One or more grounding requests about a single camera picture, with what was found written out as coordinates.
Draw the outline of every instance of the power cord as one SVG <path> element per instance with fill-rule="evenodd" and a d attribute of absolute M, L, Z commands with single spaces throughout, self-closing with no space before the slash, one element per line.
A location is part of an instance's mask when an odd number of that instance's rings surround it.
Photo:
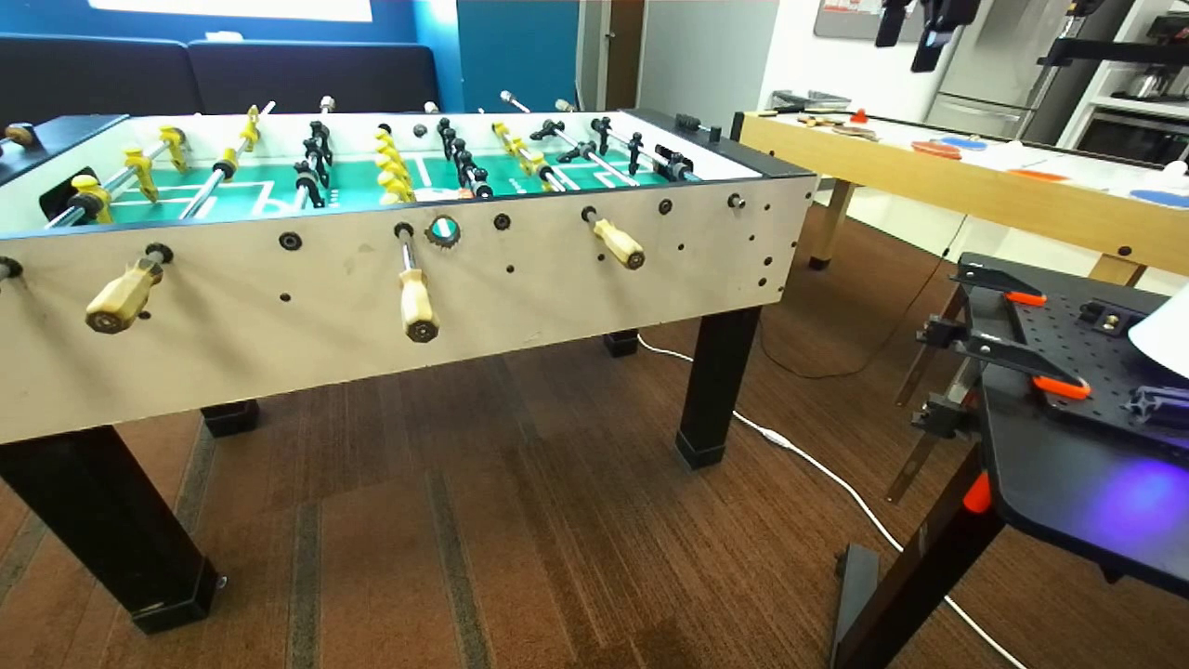
<path fill-rule="evenodd" d="M 955 234 L 943 242 L 943 251 L 936 256 L 933 272 L 920 277 L 920 287 L 915 289 L 915 297 L 899 309 L 899 314 L 891 320 L 888 333 L 863 357 L 858 369 L 842 369 L 842 371 L 795 371 L 792 364 L 785 364 L 782 357 L 773 357 L 769 336 L 761 333 L 757 346 L 769 357 L 769 364 L 775 364 L 785 376 L 795 377 L 856 377 L 863 376 L 873 361 L 881 361 L 888 352 L 888 346 L 897 340 L 899 325 L 908 323 L 908 314 L 919 309 L 919 300 L 927 297 L 927 289 L 933 287 L 933 277 L 941 273 L 941 267 L 949 267 L 949 256 L 958 242 L 958 234 L 965 229 L 971 214 L 961 214 L 961 221 L 955 227 Z"/>
<path fill-rule="evenodd" d="M 645 340 L 644 333 L 636 333 L 636 340 L 655 352 L 655 357 L 671 357 L 692 364 L 696 357 L 680 352 L 680 349 L 662 349 L 655 340 Z M 903 542 L 888 532 L 888 523 L 865 505 L 865 496 L 832 466 L 825 466 L 818 457 L 809 457 L 801 447 L 795 447 L 792 437 L 785 437 L 782 429 L 756 422 L 749 414 L 744 414 L 738 409 L 731 409 L 731 414 L 749 426 L 756 433 L 761 433 L 769 447 L 795 454 L 798 461 L 806 461 L 809 466 L 818 466 L 829 483 L 835 483 L 856 505 L 858 512 L 886 535 L 886 542 L 903 554 Z M 943 593 L 943 606 L 990 646 L 996 650 L 1007 665 L 1024 669 L 1024 660 L 1019 660 L 992 632 L 986 632 L 953 593 Z"/>

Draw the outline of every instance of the wooden floor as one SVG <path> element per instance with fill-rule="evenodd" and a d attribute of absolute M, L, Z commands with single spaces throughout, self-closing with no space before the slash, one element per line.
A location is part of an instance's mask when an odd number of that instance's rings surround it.
<path fill-rule="evenodd" d="M 764 313 L 738 397 L 897 535 L 961 457 L 949 447 L 903 505 L 886 500 L 915 437 L 897 377 L 943 293 L 929 256 L 850 227 L 835 262 Z M 692 333 L 645 330 L 676 349 Z M 878 532 L 744 426 L 725 465 L 683 466 L 683 377 L 680 361 L 576 340 L 269 397 L 239 437 L 207 437 L 198 414 L 131 422 L 143 465 L 231 574 L 217 618 L 139 635 L 0 490 L 0 665 L 825 665 L 835 554 L 881 544 Z M 1029 665 L 1189 656 L 1184 598 L 1105 583 L 1016 532 L 955 593 Z M 1005 660 L 936 613 L 897 665 Z"/>

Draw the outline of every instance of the white cable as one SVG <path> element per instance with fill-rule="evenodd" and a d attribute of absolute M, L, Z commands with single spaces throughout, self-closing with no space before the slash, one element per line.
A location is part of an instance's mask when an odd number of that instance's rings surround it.
<path fill-rule="evenodd" d="M 696 357 L 680 352 L 680 349 L 662 349 L 652 346 L 644 333 L 636 333 L 636 340 L 655 352 L 655 357 L 671 357 L 692 364 Z M 897 542 L 897 535 L 888 532 L 888 523 L 865 505 L 865 496 L 832 466 L 825 466 L 818 457 L 809 457 L 801 447 L 795 447 L 792 437 L 785 437 L 773 426 L 756 422 L 749 414 L 744 414 L 738 409 L 731 409 L 731 414 L 749 426 L 756 433 L 761 433 L 764 442 L 773 442 L 775 448 L 788 448 L 795 457 L 801 457 L 809 466 L 818 466 L 829 483 L 835 483 L 858 510 L 863 515 L 886 535 L 886 542 L 903 554 L 903 542 Z M 990 642 L 1007 665 L 1024 669 L 1024 660 L 1019 660 L 992 632 L 986 632 L 953 593 L 943 593 L 943 606 L 980 637 Z"/>

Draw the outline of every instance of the foosball table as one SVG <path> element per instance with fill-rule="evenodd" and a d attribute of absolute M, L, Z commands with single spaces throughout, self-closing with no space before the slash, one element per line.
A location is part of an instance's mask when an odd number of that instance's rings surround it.
<path fill-rule="evenodd" d="M 115 422 L 701 320 L 676 442 L 714 465 L 818 185 L 636 110 L 9 136 L 0 474 L 144 632 L 206 618 L 219 573 Z"/>

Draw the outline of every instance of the window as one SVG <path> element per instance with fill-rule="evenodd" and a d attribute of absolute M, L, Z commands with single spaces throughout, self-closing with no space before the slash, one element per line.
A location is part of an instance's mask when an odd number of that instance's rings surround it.
<path fill-rule="evenodd" d="M 373 20 L 373 0 L 89 0 L 94 9 Z"/>

